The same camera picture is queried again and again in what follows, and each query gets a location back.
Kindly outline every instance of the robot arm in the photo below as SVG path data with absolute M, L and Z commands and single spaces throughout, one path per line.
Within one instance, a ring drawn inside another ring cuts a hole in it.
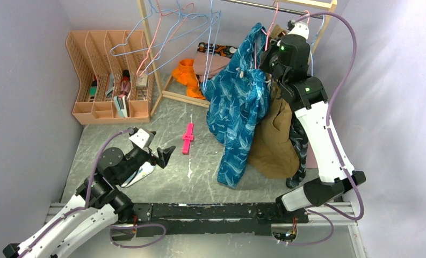
M 156 157 L 149 149 L 154 134 L 133 128 L 129 137 L 133 149 L 129 153 L 124 155 L 115 147 L 103 151 L 93 177 L 89 206 L 84 208 L 89 184 L 87 178 L 66 206 L 36 234 L 20 244 L 5 247 L 5 257 L 68 257 L 104 228 L 116 222 L 132 223 L 134 204 L 116 185 L 131 185 L 142 179 L 138 174 L 145 171 L 138 172 L 146 162 L 165 168 L 175 147 L 158 148 Z
M 362 171 L 355 168 L 347 158 L 330 119 L 326 123 L 328 97 L 322 82 L 307 74 L 310 45 L 306 42 L 309 30 L 305 23 L 289 23 L 292 30 L 278 40 L 271 42 L 262 53 L 260 69 L 272 75 L 281 89 L 281 97 L 289 104 L 300 120 L 319 166 L 319 178 L 276 199 L 288 211 L 310 205 L 320 206 L 325 202 L 352 189 L 344 168 L 350 171 L 356 185 L 366 181 Z M 328 129 L 337 143 L 337 149 L 330 139 Z M 342 167 L 337 153 L 345 166 Z

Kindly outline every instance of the orange garment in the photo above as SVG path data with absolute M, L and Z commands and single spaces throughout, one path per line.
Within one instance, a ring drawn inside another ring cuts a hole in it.
M 179 83 L 187 86 L 187 95 L 198 99 L 205 99 L 200 91 L 196 74 L 194 73 L 194 59 L 184 59 L 171 73 Z

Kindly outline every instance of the blue patterned garment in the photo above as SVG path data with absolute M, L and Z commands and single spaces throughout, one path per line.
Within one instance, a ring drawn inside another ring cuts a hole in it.
M 265 35 L 257 23 L 232 56 L 230 63 L 202 89 L 210 108 L 206 121 L 210 132 L 225 145 L 218 171 L 218 182 L 236 187 L 246 169 L 254 130 L 268 112 L 270 92 L 265 83 L 265 73 L 255 69 L 254 53 L 257 48 L 257 65 Z

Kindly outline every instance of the white wall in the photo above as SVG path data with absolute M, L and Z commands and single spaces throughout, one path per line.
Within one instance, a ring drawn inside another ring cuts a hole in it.
M 367 253 L 426 257 L 426 1 L 351 1 L 343 15 L 358 54 L 332 117 L 350 160 L 367 176 L 359 188 Z M 314 60 L 331 95 L 352 43 L 338 24 L 324 44 Z
M 75 155 L 69 29 L 56 0 L 0 1 L 0 257 L 43 225 Z
M 141 19 L 138 11 L 137 0 L 59 1 L 64 7 L 74 30 L 131 30 L 135 26 L 135 24 Z M 348 1 L 349 0 L 340 0 L 340 3 L 337 7 L 338 13 L 342 12 Z M 161 4 L 161 9 L 177 8 L 175 0 L 160 0 L 159 2 Z M 190 2 L 194 2 L 196 5 L 195 12 L 197 13 L 208 13 L 210 11 L 211 2 L 208 0 L 180 0 L 179 2 L 181 6 L 184 6 Z M 251 2 L 262 3 L 266 5 L 271 5 L 273 3 L 273 1 L 271 0 L 252 0 Z M 148 14 L 150 14 L 148 0 L 145 0 L 145 5 L 148 10 Z M 299 11 L 304 10 L 299 6 L 293 6 L 289 4 L 281 4 L 280 7 L 287 9 L 296 9 Z M 223 2 L 220 0 L 214 0 L 213 10 L 222 10 L 222 20 L 219 28 L 219 36 L 216 41 L 216 43 L 220 45 L 239 46 L 243 38 L 248 34 L 249 30 L 252 28 L 252 26 L 254 26 L 257 22 L 260 22 L 266 28 L 268 28 L 274 16 L 274 11 L 272 10 L 238 5 L 234 3 Z M 295 15 L 279 13 L 276 23 L 285 27 L 287 26 L 288 19 L 294 19 L 296 17 L 297 16 Z M 156 31 L 158 19 L 158 14 L 154 14 L 152 17 L 149 18 L 151 31 L 153 33 Z M 177 21 L 178 16 L 175 14 L 163 18 L 160 31 L 158 33 L 158 36 L 156 37 L 156 43 L 163 42 L 168 31 Z M 197 27 L 199 23 L 202 24 L 204 21 L 204 18 L 187 20 L 183 24 L 183 27 L 179 29 L 176 35 L 187 32 Z M 321 20 L 311 19 L 310 24 L 312 25 L 313 32 L 315 32 L 320 26 Z M 204 25 L 204 27 L 195 30 L 191 34 L 186 35 L 185 37 L 182 37 L 171 43 L 168 43 L 166 48 L 164 48 L 162 52 L 161 59 L 158 62 L 159 65 L 170 60 L 173 56 L 178 54 L 181 50 L 183 50 L 191 42 L 194 41 L 194 44 L 190 48 L 188 48 L 179 57 L 175 58 L 166 67 L 162 68 L 162 71 L 171 72 L 177 66 L 179 60 L 184 58 L 194 58 L 198 42 L 208 41 L 208 32 L 205 33 L 202 37 L 200 37 L 199 40 L 196 40 L 196 38 L 207 28 L 208 25 Z M 211 42 L 214 41 L 216 28 L 217 26 L 214 26 L 214 31 L 212 32 L 211 36 Z

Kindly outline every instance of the organizer compartment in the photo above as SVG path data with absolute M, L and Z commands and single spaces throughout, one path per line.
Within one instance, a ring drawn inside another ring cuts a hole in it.
M 150 121 L 153 99 L 154 74 L 148 75 L 145 88 L 136 87 L 136 70 L 146 50 L 132 54 L 113 56 L 113 46 L 124 44 L 130 31 L 71 31 L 66 40 L 66 47 L 80 81 L 77 101 L 72 114 L 81 124 L 145 123 Z M 134 51 L 146 48 L 143 31 L 135 31 L 124 46 L 114 49 L 114 53 Z M 149 64 L 150 58 L 142 68 Z M 106 98 L 110 75 L 113 75 L 113 97 L 119 94 L 122 71 L 129 70 L 131 90 L 129 92 L 129 117 L 123 118 L 112 100 Z M 97 79 L 97 91 L 93 102 L 89 101 L 89 90 Z

